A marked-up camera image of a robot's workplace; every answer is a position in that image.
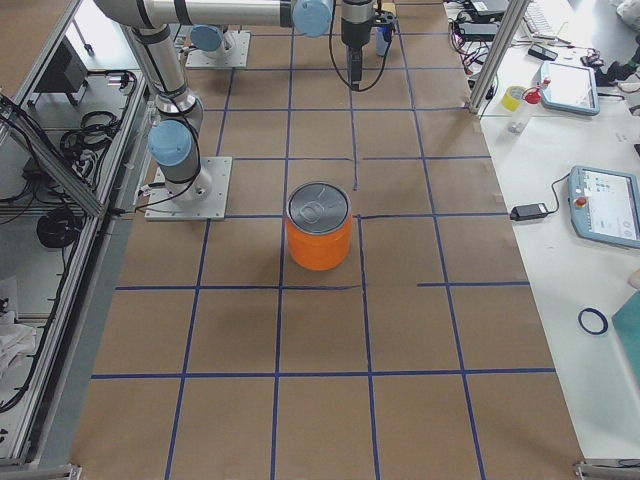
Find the yellow tape roll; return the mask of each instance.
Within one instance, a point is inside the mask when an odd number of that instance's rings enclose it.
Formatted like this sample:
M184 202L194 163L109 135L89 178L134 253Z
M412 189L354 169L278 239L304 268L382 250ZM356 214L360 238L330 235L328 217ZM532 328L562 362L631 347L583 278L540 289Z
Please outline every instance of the yellow tape roll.
M502 97L502 106L510 112L515 112L522 101L522 95L524 95L526 88L513 86L507 88L507 91Z

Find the brown table surface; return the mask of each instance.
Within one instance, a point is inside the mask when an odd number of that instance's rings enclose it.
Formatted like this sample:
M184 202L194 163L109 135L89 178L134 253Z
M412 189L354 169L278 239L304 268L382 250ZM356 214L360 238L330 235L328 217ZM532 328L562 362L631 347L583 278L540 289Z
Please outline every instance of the brown table surface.
M27 79L47 39L67 7L77 0L3 0L0 2L0 87L14 97Z

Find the white desk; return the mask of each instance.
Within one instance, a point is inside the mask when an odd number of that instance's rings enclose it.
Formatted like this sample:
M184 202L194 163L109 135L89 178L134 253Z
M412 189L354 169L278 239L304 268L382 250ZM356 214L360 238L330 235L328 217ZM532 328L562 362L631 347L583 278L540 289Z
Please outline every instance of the white desk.
M481 123L508 208L540 201L552 208L551 182L577 164L640 177L633 148L640 143L640 119L624 101L601 98L601 113L590 118L547 111L520 136L506 131L502 93L509 85L527 84L540 64L526 50L508 52L498 96ZM611 330L590 336L577 322L585 307L611 319L634 292L626 280L640 268L640 251L577 237L566 182L558 190L558 213L513 225L549 347L585 458L640 458L640 390L619 341Z

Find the can lid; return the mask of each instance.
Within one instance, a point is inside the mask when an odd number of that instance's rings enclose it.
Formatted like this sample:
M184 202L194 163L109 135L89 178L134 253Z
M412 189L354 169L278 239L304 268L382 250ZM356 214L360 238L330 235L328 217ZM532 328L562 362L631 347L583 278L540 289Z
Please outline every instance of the can lid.
M346 193L328 183L307 183L289 197L287 214L304 232L331 233L344 224L349 214L349 199Z

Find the orange can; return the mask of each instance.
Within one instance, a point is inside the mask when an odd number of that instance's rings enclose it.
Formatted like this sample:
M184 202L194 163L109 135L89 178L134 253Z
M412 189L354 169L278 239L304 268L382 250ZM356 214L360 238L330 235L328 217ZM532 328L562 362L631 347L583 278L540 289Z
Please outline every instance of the orange can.
M298 187L287 202L287 246L301 267L330 270L351 247L351 204L341 189L324 182Z

